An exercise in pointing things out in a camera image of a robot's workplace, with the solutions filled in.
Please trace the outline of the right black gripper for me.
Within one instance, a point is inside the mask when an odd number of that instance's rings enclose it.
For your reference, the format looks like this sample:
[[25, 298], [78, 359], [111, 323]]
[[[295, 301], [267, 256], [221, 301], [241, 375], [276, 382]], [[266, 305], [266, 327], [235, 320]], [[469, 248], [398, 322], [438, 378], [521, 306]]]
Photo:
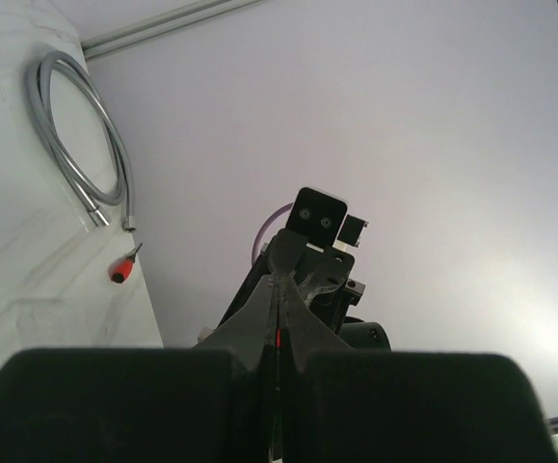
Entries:
[[390, 350], [384, 328], [347, 315], [364, 293], [351, 279], [355, 258], [333, 247], [306, 246], [307, 238], [281, 229], [254, 259], [219, 325], [198, 349], [278, 352], [296, 339], [314, 349]]

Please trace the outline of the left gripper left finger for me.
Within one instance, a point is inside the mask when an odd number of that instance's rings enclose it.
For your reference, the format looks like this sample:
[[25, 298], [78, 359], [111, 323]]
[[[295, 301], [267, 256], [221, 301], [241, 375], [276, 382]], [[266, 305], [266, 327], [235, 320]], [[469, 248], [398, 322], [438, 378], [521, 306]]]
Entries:
[[0, 369], [0, 462], [268, 462], [272, 281], [193, 348], [35, 348]]

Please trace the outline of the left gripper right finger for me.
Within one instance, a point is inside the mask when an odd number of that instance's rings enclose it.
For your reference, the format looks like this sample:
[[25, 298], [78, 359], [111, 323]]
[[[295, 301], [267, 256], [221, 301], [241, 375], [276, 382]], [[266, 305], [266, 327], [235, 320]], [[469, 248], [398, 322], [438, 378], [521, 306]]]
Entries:
[[524, 371], [496, 354], [279, 349], [286, 462], [558, 462]]

